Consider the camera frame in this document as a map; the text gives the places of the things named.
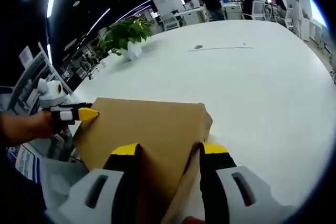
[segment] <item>human arm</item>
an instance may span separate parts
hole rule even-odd
[[[20,145],[35,138],[50,138],[53,131],[50,111],[28,116],[0,113],[0,141],[6,146]]]

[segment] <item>brown cardboard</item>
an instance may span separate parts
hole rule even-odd
[[[86,166],[102,168],[117,147],[141,144],[144,159],[138,223],[160,222],[174,199],[167,213],[172,215],[198,170],[195,158],[187,171],[185,168],[194,144],[209,133],[212,119],[205,106],[97,98],[92,109],[100,115],[83,122],[74,137]]]

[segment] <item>green plant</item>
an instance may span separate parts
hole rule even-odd
[[[107,28],[104,39],[100,39],[98,46],[102,52],[109,50],[121,55],[120,49],[127,50],[128,42],[141,42],[151,33],[151,23],[140,18],[129,18],[119,21]]]

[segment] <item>person in dark clothing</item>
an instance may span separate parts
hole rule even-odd
[[[11,217],[15,223],[27,220],[33,220],[34,223],[45,221],[46,205],[41,185],[16,170],[6,156],[6,148],[35,138],[50,138],[53,131],[50,111],[41,111],[31,116],[13,116],[0,112],[3,218]]]
[[[214,21],[224,20],[222,5],[219,0],[201,0],[205,8],[209,11]]]
[[[243,0],[243,14],[252,14],[253,0]],[[250,16],[244,15],[245,19],[252,19]]]

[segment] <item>ceiling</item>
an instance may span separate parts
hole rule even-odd
[[[6,18],[0,23],[6,34],[1,47],[9,57],[7,61],[17,62],[18,54],[25,46],[29,45],[33,54],[37,42],[40,41],[46,47],[48,25],[51,54],[57,67],[69,52],[73,53],[77,49],[81,37],[108,8],[111,10],[93,29],[88,39],[95,36],[100,28],[115,22],[144,1],[146,0],[55,0],[52,16],[46,23],[48,0],[5,0],[5,6],[10,8],[7,8]],[[64,48],[74,39],[77,39],[76,43],[64,52]]]

